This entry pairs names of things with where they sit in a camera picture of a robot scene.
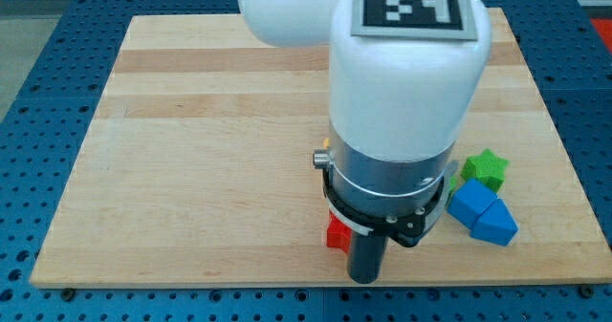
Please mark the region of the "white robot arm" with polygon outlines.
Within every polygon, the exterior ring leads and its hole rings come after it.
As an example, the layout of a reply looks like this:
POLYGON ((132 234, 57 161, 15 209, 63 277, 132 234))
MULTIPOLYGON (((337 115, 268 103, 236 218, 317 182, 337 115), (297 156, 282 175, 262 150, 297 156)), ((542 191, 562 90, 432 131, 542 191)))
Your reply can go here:
POLYGON ((275 47, 329 49, 336 204, 414 213, 442 182, 492 47, 481 0, 237 0, 275 47))

